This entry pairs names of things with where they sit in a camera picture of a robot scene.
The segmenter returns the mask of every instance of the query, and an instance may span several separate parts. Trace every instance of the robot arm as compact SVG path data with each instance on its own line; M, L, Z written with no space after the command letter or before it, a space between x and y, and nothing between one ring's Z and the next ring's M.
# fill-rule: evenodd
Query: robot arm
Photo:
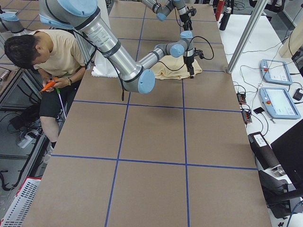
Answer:
M176 8L179 13L180 19L183 22L183 29L193 30L191 24L190 17L196 14L196 9L189 9L185 5L185 0L168 0L164 6L161 6L155 0L140 0L144 5L150 8L156 15L160 21L164 21L166 17L170 14L170 12Z
M15 13L4 12L0 7L0 32L12 32L13 34L26 34L24 27Z
M39 4L42 23L85 33L102 55L119 70L121 83L127 91L149 93L155 83L154 73L149 68L164 55L179 57L186 51L185 58L193 58L190 31L181 33L180 41L160 44L142 60L135 62L100 17L97 0L90 0L89 4L84 0L40 0Z

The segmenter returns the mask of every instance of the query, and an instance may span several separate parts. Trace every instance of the plastic basket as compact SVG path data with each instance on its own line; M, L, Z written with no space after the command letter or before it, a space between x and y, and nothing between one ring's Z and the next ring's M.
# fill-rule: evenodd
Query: plastic basket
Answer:
M21 227L32 205L41 179L28 177L21 185L19 191L0 221L0 227Z

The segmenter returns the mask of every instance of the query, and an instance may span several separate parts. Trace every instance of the grid of blue tape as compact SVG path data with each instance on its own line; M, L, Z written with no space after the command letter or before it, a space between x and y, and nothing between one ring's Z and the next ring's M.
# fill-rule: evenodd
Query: grid of blue tape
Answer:
M25 8L29 5L29 3L24 6L24 8L21 10L26 10ZM142 37L142 31L143 31L143 25L144 25L144 20L145 20L145 13L146 13L147 8L145 7L145 11L144 11L144 17L143 17L143 22L142 22L142 27L141 27L141 33L140 33L140 39L139 39L139 43L138 43L138 48L137 48L137 54L136 54L136 61L138 58L138 52L140 49L140 44L141 41L143 41L143 39L141 39ZM210 72L222 72L221 70L204 70L204 71L210 71ZM123 124L123 128L122 128L122 133L121 133L121 139L120 139L120 144L119 144L119 151L118 151L118 155L117 158L106 158L106 157L87 157L87 156L72 156L72 155L53 155L54 157L71 157L71 158L85 158L85 159L101 159L101 160L111 160L111 161L116 161L116 166L115 166L115 172L114 172L114 177L113 177L113 181L112 181L112 186L111 186L111 192L110 192L110 197L109 197L109 202L108 202L108 207L107 207L107 215L106 215L106 221L104 226L107 227L107 223L108 223L108 217L109 217L109 213L110 213L110 207L111 207L111 201L112 201L112 197L113 197L113 192L114 192L114 186L115 186L115 181L116 181L116 174L117 174L117 169L118 169L118 164L119 162L140 162L140 163L151 163L151 164L163 164L163 165L178 165L178 166L184 166L185 167L185 176L186 176L186 198L187 198L187 227L190 227L190 210L189 210L189 192L188 192L188 166L197 166L197 167L210 167L210 168L227 168L227 169L241 169L241 170L256 170L256 168L249 168L249 167L237 167L237 166L214 166L214 165L200 165L200 164L191 164L187 162L187 142L186 142L186 118L185 118L185 110L186 109L194 109L194 110L204 110L204 111L222 111L222 112L236 112L236 113L240 113L240 111L233 111L233 110L219 110L219 109L203 109L203 108L189 108L189 107L185 107L185 103L184 103L184 84L182 81L182 102L183 102L183 106L182 107L172 107L172 106L152 106L152 105L138 105L138 104L130 104L130 97L131 97L131 93L129 93L128 96L128 101L127 104L121 104L121 103L108 103L108 102L94 102L94 101L83 101L83 100L74 100L74 102L87 102L87 103L96 103L96 104L112 104L112 105L126 105L126 111L125 111L125 119L127 119L127 113L128 113L128 108L129 106L132 105L136 105L136 106L148 106L148 107L159 107L159 108L178 108L178 109L183 109L183 130L184 130L184 156L185 156L185 163L174 163L174 162L156 162L156 161L148 161L148 160L132 160L132 159L120 159L120 152L121 152L121 146L122 146L122 141L123 141L123 136L124 136L124 130L125 130L125 124L126 124L126 120L124 121Z

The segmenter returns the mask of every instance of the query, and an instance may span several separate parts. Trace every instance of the red object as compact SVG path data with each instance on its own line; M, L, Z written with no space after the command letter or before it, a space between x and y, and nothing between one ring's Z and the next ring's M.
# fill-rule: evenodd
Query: red object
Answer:
M216 21L218 21L219 18L220 18L220 15L221 15L223 7L224 7L224 4L225 4L225 0L219 0L218 5L217 5L217 9L216 9L216 13L214 14L215 17L216 17Z
M43 91L46 91L47 89L51 88L52 86L55 85L55 80L58 79L57 77L54 77L51 81L49 81L46 86L40 91L40 92L43 92Z

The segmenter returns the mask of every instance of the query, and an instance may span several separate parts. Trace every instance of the man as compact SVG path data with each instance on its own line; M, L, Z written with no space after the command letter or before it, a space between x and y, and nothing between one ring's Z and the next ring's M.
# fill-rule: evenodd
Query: man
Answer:
M85 73L85 63L75 37L63 30L37 30L28 35L14 36L4 44L5 54L17 66L38 70L43 79L43 87L52 80L56 84L42 93L40 120L44 133L54 148L59 125L56 121L61 110L59 96L54 88L59 88L67 111L76 95Z

